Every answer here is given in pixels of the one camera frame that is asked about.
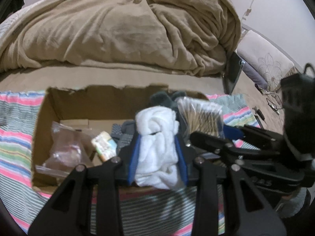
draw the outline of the cardboard box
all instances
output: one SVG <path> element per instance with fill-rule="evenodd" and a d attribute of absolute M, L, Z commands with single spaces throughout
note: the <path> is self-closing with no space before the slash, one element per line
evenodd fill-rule
<path fill-rule="evenodd" d="M 49 158 L 53 145 L 51 124 L 53 121 L 75 128 L 91 128 L 96 132 L 111 132 L 113 123 L 133 120 L 137 112 L 149 106 L 150 96 L 169 90 L 166 85 L 147 87 L 88 86 L 70 90 L 48 88 L 38 113 L 32 143 L 32 187 L 36 191 L 52 194 L 57 187 L 55 178 L 37 173 L 35 165 L 42 165 Z M 207 99 L 200 92 L 186 91 L 193 98 Z"/>

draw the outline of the beige bed sheet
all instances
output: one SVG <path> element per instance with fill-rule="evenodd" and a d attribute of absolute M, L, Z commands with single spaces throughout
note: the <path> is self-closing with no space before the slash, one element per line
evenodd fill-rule
<path fill-rule="evenodd" d="M 96 67 L 73 67 L 68 65 L 43 67 L 40 69 L 12 70 L 0 76 L 0 91 L 45 90 L 47 87 L 81 88 L 91 84 L 147 86 L 152 83 L 168 84 L 173 89 L 200 91 L 205 94 L 224 94 L 222 78 L 219 75 L 197 78 L 189 75 L 169 75 L 163 73 L 130 69 L 107 69 Z M 236 84 L 233 94 L 243 94 L 250 108 L 257 106 L 264 114 L 265 129 L 282 133 L 283 111 L 278 116 L 254 87 L 254 83 L 244 72 Z"/>

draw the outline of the beige blanket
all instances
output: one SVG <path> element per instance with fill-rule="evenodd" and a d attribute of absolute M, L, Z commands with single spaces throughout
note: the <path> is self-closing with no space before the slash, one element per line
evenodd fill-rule
<path fill-rule="evenodd" d="M 46 0 L 0 39 L 0 72 L 58 60 L 203 76 L 240 32 L 230 0 Z"/>

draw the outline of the striped cloth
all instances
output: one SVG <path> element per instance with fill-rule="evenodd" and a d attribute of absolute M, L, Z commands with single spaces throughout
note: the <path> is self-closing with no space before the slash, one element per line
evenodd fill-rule
<path fill-rule="evenodd" d="M 0 92 L 0 197 L 25 231 L 50 197 L 31 189 L 31 142 L 44 92 Z M 229 125 L 257 125 L 241 95 L 208 96 L 223 106 Z M 219 192 L 219 233 L 224 232 L 223 198 Z M 189 236 L 192 229 L 196 188 L 155 191 L 146 195 L 120 195 L 125 235 Z M 95 233 L 95 204 L 91 232 Z"/>

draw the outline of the metal bolt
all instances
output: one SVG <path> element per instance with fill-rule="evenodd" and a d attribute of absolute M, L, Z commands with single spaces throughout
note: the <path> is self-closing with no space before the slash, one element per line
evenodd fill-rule
<path fill-rule="evenodd" d="M 236 163 L 237 165 L 240 165 L 240 166 L 244 165 L 244 161 L 243 161 L 243 160 L 240 160 L 240 159 L 237 159 L 237 160 L 235 161 L 235 163 Z"/>
<path fill-rule="evenodd" d="M 77 172 L 82 172 L 83 170 L 85 170 L 85 166 L 83 164 L 79 164 L 78 166 L 76 166 Z"/>
<path fill-rule="evenodd" d="M 198 156 L 195 158 L 195 162 L 198 163 L 198 164 L 203 164 L 204 163 L 204 158 Z"/>
<path fill-rule="evenodd" d="M 231 143 L 226 143 L 225 146 L 226 146 L 227 148 L 231 148 L 231 147 L 233 147 L 234 145 L 231 144 Z"/>
<path fill-rule="evenodd" d="M 113 158 L 111 158 L 112 163 L 119 163 L 120 161 L 121 161 L 121 158 L 118 156 L 114 156 Z"/>
<path fill-rule="evenodd" d="M 237 164 L 233 164 L 231 166 L 231 169 L 234 170 L 235 172 L 238 172 L 241 169 L 241 167 L 239 165 L 237 165 Z"/>

